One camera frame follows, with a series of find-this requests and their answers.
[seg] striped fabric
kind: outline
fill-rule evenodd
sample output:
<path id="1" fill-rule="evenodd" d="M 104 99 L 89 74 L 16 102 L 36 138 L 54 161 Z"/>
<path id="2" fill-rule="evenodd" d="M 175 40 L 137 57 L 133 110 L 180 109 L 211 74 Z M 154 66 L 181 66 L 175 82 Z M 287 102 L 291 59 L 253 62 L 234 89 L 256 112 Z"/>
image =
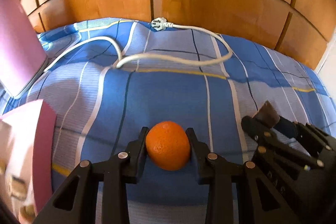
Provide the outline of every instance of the striped fabric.
<path id="1" fill-rule="evenodd" d="M 119 18 L 67 25 L 38 35 L 51 63 L 64 50 L 90 37 L 115 39 L 123 55 L 169 54 L 191 60 L 224 55 L 213 37 L 193 30 L 156 32 L 150 24 Z M 115 69 L 117 54 L 107 41 L 94 41 L 63 57 L 19 100 L 0 89 L 0 114 L 44 99 L 57 113 L 52 148 L 56 189 L 83 159 L 107 160 L 126 148 L 141 128 L 174 121 L 193 127 L 211 151 L 242 164 L 256 148 L 240 121 L 266 100 L 291 121 L 310 122 L 336 137 L 336 111 L 318 76 L 279 52 L 223 35 L 234 55 L 225 63 L 190 67 L 140 60 Z M 279 133 L 289 145 L 304 149 Z M 147 159 L 138 185 L 127 185 L 131 223 L 204 223 L 208 187 L 197 185 L 190 164 L 176 172 Z M 101 192 L 97 200 L 100 223 Z"/>

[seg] metal screw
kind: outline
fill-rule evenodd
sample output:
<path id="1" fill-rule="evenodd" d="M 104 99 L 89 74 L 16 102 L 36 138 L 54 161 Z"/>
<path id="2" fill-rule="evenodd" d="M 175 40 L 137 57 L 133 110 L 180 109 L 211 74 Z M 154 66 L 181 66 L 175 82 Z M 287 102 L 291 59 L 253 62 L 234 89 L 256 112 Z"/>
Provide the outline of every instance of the metal screw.
<path id="1" fill-rule="evenodd" d="M 323 161 L 321 161 L 321 160 L 317 160 L 316 162 L 317 162 L 317 165 L 318 165 L 319 167 L 324 167 L 324 163 L 323 163 Z"/>
<path id="2" fill-rule="evenodd" d="M 258 146 L 258 152 L 259 152 L 260 154 L 265 154 L 265 153 L 266 153 L 266 148 L 263 147 L 263 146 Z"/>
<path id="3" fill-rule="evenodd" d="M 127 152 L 120 152 L 118 154 L 118 158 L 120 158 L 120 159 L 126 159 L 127 157 L 128 157 Z"/>
<path id="4" fill-rule="evenodd" d="M 249 169 L 253 169 L 255 168 L 255 163 L 253 161 L 247 161 L 245 163 L 246 167 L 249 168 Z"/>
<path id="5" fill-rule="evenodd" d="M 209 160 L 216 160 L 218 158 L 216 153 L 209 153 L 208 154 L 208 159 Z"/>
<path id="6" fill-rule="evenodd" d="M 80 167 L 87 167 L 89 166 L 90 162 L 88 160 L 82 160 L 79 164 Z"/>

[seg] white cable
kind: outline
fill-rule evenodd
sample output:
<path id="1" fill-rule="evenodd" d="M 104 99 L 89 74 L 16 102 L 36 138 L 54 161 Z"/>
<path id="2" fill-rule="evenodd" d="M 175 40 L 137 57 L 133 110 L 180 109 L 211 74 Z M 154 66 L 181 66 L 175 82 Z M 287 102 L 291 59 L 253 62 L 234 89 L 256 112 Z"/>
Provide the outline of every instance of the white cable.
<path id="1" fill-rule="evenodd" d="M 76 49 L 76 48 L 78 48 L 78 47 L 80 47 L 80 46 L 82 46 L 82 45 L 84 45 L 88 42 L 95 41 L 95 40 L 107 40 L 115 47 L 115 50 L 117 51 L 117 55 L 118 55 L 118 60 L 119 60 L 119 62 L 116 65 L 116 68 L 121 68 L 122 65 L 124 65 L 128 62 L 131 62 L 131 61 L 134 61 L 134 60 L 140 60 L 140 59 L 158 59 L 158 60 L 171 61 L 171 62 L 180 63 L 180 64 L 184 64 L 184 65 L 189 65 L 189 66 L 196 66 L 196 67 L 211 66 L 211 65 L 216 65 L 216 64 L 222 63 L 222 62 L 230 59 L 231 56 L 232 56 L 232 49 L 226 43 L 226 41 L 222 37 L 216 35 L 215 33 L 211 32 L 207 29 L 200 28 L 200 27 L 194 27 L 194 26 L 176 25 L 174 23 L 167 22 L 167 20 L 165 18 L 157 18 L 157 19 L 153 20 L 152 21 L 152 27 L 154 29 L 156 29 L 157 31 L 164 30 L 166 28 L 178 28 L 178 29 L 192 29 L 192 30 L 207 33 L 207 34 L 217 38 L 221 43 L 223 43 L 223 45 L 226 47 L 228 53 L 223 55 L 221 58 L 217 58 L 217 59 L 213 59 L 213 60 L 207 60 L 207 61 L 194 61 L 194 60 L 187 60 L 187 59 L 178 58 L 178 57 L 174 57 L 174 56 L 170 56 L 170 55 L 150 54 L 150 53 L 134 54 L 134 55 L 130 55 L 130 56 L 127 56 L 127 57 L 123 58 L 118 44 L 112 38 L 110 38 L 110 37 L 92 37 L 92 38 L 87 39 L 83 42 L 80 42 L 77 45 L 71 47 L 70 49 L 64 51 L 44 70 L 44 72 L 51 69 L 53 67 L 53 65 L 55 65 L 63 56 L 65 56 L 69 52 L 73 51 L 74 49 Z"/>
<path id="2" fill-rule="evenodd" d="M 86 39 L 84 40 L 83 42 L 80 42 L 76 45 L 74 45 L 73 47 L 71 47 L 70 49 L 67 49 L 66 51 L 64 51 L 62 54 L 60 54 L 48 67 L 46 67 L 46 69 L 43 71 L 43 72 L 46 72 L 47 70 L 50 70 L 57 62 L 58 60 L 60 60 L 63 56 L 65 56 L 66 54 L 68 54 L 69 52 L 73 51 L 74 49 L 88 43 L 88 42 L 92 42 L 92 41 L 95 41 L 95 40 L 107 40 L 108 42 L 110 42 L 115 50 L 117 51 L 117 55 L 118 55 L 118 60 L 121 61 L 123 56 L 122 56 L 122 53 L 121 53 L 121 50 L 118 46 L 118 44 L 110 37 L 92 37 L 90 39 Z"/>

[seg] blue plaid bedsheet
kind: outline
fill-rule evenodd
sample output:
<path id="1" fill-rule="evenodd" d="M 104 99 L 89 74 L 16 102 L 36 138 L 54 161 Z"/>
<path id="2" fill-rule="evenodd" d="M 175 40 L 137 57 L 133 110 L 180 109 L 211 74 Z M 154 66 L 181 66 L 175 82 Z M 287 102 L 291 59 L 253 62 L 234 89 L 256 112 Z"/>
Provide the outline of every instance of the blue plaid bedsheet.
<path id="1" fill-rule="evenodd" d="M 227 53 L 221 42 L 202 32 L 156 32 L 149 23 L 120 18 L 75 23 L 38 38 L 51 63 L 64 50 L 97 36 L 115 39 L 123 55 L 151 52 L 204 61 Z M 193 127 L 211 151 L 242 164 L 251 159 L 256 143 L 242 131 L 241 118 L 253 115 L 266 100 L 285 118 L 310 122 L 336 137 L 335 105 L 314 71 L 246 39 L 222 37 L 234 55 L 208 67 L 140 60 L 115 69 L 114 47 L 90 42 L 63 57 L 21 99 L 0 91 L 0 114 L 36 99 L 57 113 L 54 190 L 81 160 L 107 160 L 136 139 L 143 126 L 162 121 Z M 293 139 L 279 138 L 303 149 Z M 127 185 L 127 194 L 131 223 L 204 223 L 208 187 L 197 185 L 190 164 L 168 172 L 147 159 L 141 182 Z M 96 223 L 101 198 L 100 187 Z"/>

